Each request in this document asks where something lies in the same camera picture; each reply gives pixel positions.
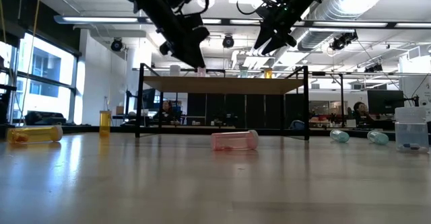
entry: plastic lid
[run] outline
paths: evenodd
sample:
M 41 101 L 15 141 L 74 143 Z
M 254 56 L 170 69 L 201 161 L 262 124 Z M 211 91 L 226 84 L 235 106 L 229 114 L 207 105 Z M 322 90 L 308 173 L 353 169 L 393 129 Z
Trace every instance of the plastic lid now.
M 398 122 L 425 122 L 426 110 L 423 107 L 400 107 L 395 109 L 395 120 Z
M 257 134 L 257 131 L 255 130 L 249 130 L 249 132 L 252 133 L 253 137 L 255 138 L 255 143 L 256 143 L 255 148 L 256 148 L 257 145 L 259 145 L 259 134 Z
M 53 141 L 60 141 L 61 138 L 63 138 L 63 129 L 61 128 L 61 125 L 54 126 L 57 130 L 57 136 L 53 135 L 53 138 L 51 140 Z

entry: cable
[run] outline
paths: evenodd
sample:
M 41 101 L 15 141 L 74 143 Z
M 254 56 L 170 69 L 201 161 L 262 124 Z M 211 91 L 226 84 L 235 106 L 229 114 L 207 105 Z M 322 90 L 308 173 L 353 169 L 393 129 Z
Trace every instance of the cable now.
M 32 47 L 31 47 L 31 51 L 30 51 L 30 58 L 28 59 L 26 87 L 25 87 L 25 90 L 24 90 L 24 96 L 22 98 L 22 110 L 24 110 L 24 106 L 26 104 L 27 84 L 28 84 L 28 77 L 30 76 L 30 64 L 31 64 L 32 59 L 33 59 L 34 38 L 36 37 L 36 29 L 37 29 L 37 26 L 38 26 L 39 5 L 40 5 L 40 0 L 37 1 L 37 4 L 36 4 L 36 13 L 34 14 Z
M 362 49 L 364 49 L 364 52 L 370 57 L 370 60 L 372 60 L 372 57 L 371 57 L 371 55 L 367 52 L 367 50 L 364 48 L 364 46 L 362 46 L 362 43 L 359 41 L 359 40 L 357 40 L 358 41 L 358 43 L 359 43 L 359 45 L 362 47 Z M 382 73 L 383 73 L 383 75 L 384 76 L 386 76 L 386 78 L 388 78 L 390 81 L 391 81 L 391 83 L 399 90 L 399 91 L 401 91 L 401 89 L 399 88 L 399 86 L 398 85 L 396 85 L 395 84 L 395 82 L 385 73 L 385 72 L 383 72 L 382 71 Z M 401 91 L 401 92 L 403 92 L 403 95 L 404 95 L 404 97 L 407 99 L 408 97 L 405 95 L 405 93 L 404 93 L 404 91 Z
M 184 2 L 182 2 L 179 6 L 178 6 L 178 9 L 176 9 L 176 11 L 175 11 L 175 13 L 180 13 L 182 16 L 191 16 L 191 15 L 200 15 L 200 14 L 202 14 L 202 13 L 205 13 L 207 10 L 208 10 L 208 7 L 209 7 L 209 0 L 205 0 L 205 8 L 203 8 L 202 9 L 202 11 L 200 11 L 200 12 L 195 12 L 195 13 L 189 13 L 189 14 L 183 14 L 182 13 L 182 9 L 183 9 L 183 6 L 184 6 Z
M 241 9 L 240 9 L 240 6 L 239 6 L 239 0 L 237 0 L 236 1 L 236 8 L 238 9 L 238 11 L 242 14 L 242 15 L 251 15 L 251 14 L 254 14 L 257 10 L 258 10 L 258 8 L 256 8 L 254 11 L 252 11 L 252 12 L 243 12 Z
M 427 73 L 424 77 L 424 79 L 422 80 L 422 82 L 420 82 L 419 86 L 415 89 L 415 91 L 412 93 L 411 98 L 413 96 L 415 96 L 415 93 L 417 92 L 417 90 L 422 86 L 422 84 L 425 82 L 426 78 L 429 76 L 430 73 Z

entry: computer monitor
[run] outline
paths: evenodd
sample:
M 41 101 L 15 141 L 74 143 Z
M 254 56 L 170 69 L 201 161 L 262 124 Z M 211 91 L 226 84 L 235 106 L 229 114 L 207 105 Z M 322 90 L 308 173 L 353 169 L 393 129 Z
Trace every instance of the computer monitor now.
M 145 89 L 142 91 L 142 108 L 143 109 L 152 109 L 154 108 L 154 96 L 156 96 L 156 90 L 155 89 Z M 134 109 L 137 110 L 137 101 L 135 100 L 135 107 Z
M 395 114 L 395 109 L 404 107 L 404 93 L 397 90 L 368 90 L 370 114 Z

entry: desk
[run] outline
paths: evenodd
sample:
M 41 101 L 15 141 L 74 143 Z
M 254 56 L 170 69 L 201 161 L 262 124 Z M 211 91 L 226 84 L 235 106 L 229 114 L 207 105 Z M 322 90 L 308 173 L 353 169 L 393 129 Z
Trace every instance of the desk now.
M 160 92 L 201 94 L 281 95 L 302 86 L 301 79 L 145 76 L 144 82 Z
M 285 128 L 285 94 L 294 89 L 304 85 L 304 107 L 302 109 L 303 121 L 305 129 L 303 131 L 304 140 L 309 139 L 308 127 L 308 67 L 302 66 L 296 69 L 293 73 L 288 75 L 285 79 L 258 79 L 258 78 L 237 78 L 237 77 L 161 77 L 161 76 L 144 76 L 145 66 L 144 63 L 139 66 L 139 81 L 138 81 L 138 96 L 142 98 L 143 84 L 158 90 L 160 92 L 160 99 L 163 98 L 164 92 L 175 93 L 195 93 L 195 94 L 257 94 L 257 95 L 278 95 L 279 101 L 279 115 L 280 115 L 280 129 L 279 133 L 283 133 Z M 293 79 L 303 71 L 302 79 Z M 135 137 L 140 135 L 142 102 L 137 102 L 137 120 L 135 124 Z M 173 133 L 168 131 L 166 127 L 159 123 L 160 133 Z
M 162 125 L 162 128 L 235 129 L 235 126 L 184 126 L 184 125 Z

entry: person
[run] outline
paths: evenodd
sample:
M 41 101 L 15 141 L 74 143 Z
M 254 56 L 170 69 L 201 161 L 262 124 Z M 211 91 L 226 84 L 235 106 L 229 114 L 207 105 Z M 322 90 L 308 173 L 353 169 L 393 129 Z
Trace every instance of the person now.
M 370 114 L 368 113 L 368 107 L 366 104 L 362 102 L 356 102 L 356 104 L 353 106 L 353 110 L 355 112 L 356 124 L 372 124 L 374 122 L 374 119 L 371 118 Z
M 174 120 L 174 111 L 172 110 L 172 102 L 170 100 L 163 101 L 162 111 L 153 116 L 153 119 L 161 119 L 162 122 L 171 122 Z

